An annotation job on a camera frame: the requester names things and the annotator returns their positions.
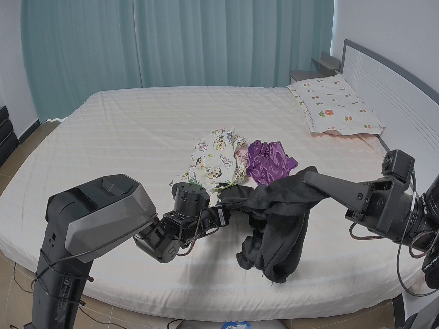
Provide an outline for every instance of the white cable label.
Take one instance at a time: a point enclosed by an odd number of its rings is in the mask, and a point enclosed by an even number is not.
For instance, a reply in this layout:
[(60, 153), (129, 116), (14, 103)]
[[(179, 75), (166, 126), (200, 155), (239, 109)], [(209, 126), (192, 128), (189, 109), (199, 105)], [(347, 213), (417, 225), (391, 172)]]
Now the white cable label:
[(224, 214), (222, 214), (222, 209), (221, 208), (218, 208), (218, 216), (219, 216), (219, 221), (221, 222), (221, 225), (223, 227), (225, 227), (226, 226), (226, 221), (224, 219)]

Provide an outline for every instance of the tile floor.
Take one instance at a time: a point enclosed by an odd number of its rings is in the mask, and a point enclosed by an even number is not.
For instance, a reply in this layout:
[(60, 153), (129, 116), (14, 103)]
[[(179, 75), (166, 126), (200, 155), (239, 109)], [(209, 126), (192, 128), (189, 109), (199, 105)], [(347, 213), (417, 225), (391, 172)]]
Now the tile floor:
[[(49, 135), (59, 122), (46, 122), (12, 153), (0, 167), (0, 194), (8, 185), (14, 174), (29, 154)], [(32, 316), (32, 294), (23, 292), (13, 280), (14, 263), (0, 251), (0, 329), (9, 329), (9, 325), (22, 328)], [(17, 282), (29, 290), (32, 272), (17, 265), (15, 270)], [(127, 329), (166, 329), (169, 318), (142, 315), (105, 304), (101, 301), (83, 296), (85, 311), (102, 322), (116, 323)], [(329, 318), (289, 319), (283, 323), (289, 329), (395, 329), (393, 304), (391, 300), (383, 301), (374, 307), (363, 309), (351, 315)], [(74, 329), (110, 329), (117, 328), (108, 324), (99, 324), (78, 311)]]

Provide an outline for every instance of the black cloth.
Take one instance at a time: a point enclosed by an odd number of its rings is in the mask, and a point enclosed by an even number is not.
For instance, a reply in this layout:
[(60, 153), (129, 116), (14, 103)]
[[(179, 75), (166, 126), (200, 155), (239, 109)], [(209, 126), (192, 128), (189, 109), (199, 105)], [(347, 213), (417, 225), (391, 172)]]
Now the black cloth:
[(256, 189), (236, 185), (222, 190), (221, 204), (248, 214), (253, 228), (253, 235), (247, 236), (242, 251), (236, 255), (239, 266), (255, 266), (277, 283), (285, 282), (296, 270), (310, 209), (329, 197), (303, 182), (307, 171), (317, 169), (310, 166)]

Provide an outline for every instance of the white headboard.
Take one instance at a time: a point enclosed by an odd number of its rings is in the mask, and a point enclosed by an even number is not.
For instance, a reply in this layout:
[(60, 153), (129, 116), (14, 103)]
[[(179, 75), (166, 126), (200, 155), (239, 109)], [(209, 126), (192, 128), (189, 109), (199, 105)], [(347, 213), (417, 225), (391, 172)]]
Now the white headboard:
[(385, 149), (415, 158), (418, 192), (425, 192), (439, 174), (439, 93), (350, 40), (345, 40), (341, 73), (386, 125), (380, 135)]

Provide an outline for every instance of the mattress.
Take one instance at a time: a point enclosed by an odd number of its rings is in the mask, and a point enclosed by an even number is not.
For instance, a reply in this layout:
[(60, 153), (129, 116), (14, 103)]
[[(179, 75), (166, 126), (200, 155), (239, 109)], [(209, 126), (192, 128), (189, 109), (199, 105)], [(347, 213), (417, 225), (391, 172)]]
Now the mattress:
[[(47, 136), (3, 192), (0, 248), (35, 271), (48, 197), (103, 175), (124, 173), (141, 182), (162, 216), (172, 205), (169, 182), (187, 167), (195, 140), (221, 126), (234, 126), (251, 141), (281, 141), (299, 162), (292, 174), (315, 165), (321, 173), (356, 182), (380, 177), (377, 138), (310, 133), (286, 88), (100, 92)], [(84, 293), (141, 313), (209, 321), (339, 315), (397, 296), (397, 245), (351, 239), (344, 214), (331, 199), (311, 210), (299, 266), (284, 284), (239, 267), (236, 253), (252, 230), (237, 212), (228, 227), (167, 264), (132, 240), (123, 243), (94, 261), (95, 281)], [(354, 231), (368, 235), (362, 227)], [(401, 271), (408, 286), (419, 279), (421, 263), (404, 248)]]

